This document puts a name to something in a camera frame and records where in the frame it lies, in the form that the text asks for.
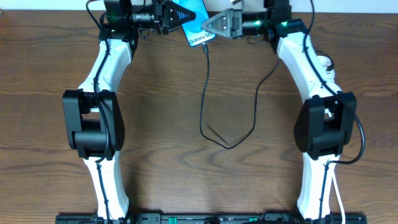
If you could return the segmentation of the blue Galaxy smartphone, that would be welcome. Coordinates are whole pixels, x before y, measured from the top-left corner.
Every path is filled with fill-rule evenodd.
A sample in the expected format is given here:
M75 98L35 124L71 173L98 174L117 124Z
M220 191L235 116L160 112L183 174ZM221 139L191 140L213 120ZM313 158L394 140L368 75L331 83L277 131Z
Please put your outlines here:
M209 19L203 0L174 0L174 3L191 10L196 15L193 21L182 25L190 47L196 47L216 37L216 34L201 28L201 24Z

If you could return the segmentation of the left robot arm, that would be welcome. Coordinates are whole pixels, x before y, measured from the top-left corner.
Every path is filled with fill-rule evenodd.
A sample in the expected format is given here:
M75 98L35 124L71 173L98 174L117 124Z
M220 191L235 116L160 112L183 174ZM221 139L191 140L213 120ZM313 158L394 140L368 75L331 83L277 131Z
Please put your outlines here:
M193 11L173 1L133 5L114 0L104 5L105 12L92 17L99 29L93 68L76 90L66 90L62 98L68 143L91 174L98 210L93 215L58 215L56 223L136 222L119 165L125 126L117 91L142 31L167 35L196 18Z

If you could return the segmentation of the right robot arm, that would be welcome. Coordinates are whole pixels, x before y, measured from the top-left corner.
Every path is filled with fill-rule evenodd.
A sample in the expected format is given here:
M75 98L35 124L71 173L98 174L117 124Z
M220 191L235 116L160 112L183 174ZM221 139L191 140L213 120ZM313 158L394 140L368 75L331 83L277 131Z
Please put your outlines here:
M317 55L310 29L293 18L287 3L267 5L263 12L226 9L205 20L201 28L230 39L263 36L288 68L303 105L294 126L295 143L303 156L303 175L296 215L282 215L285 223L349 223L332 215L330 190L337 188L335 167L351 139L356 98L335 83L331 60Z

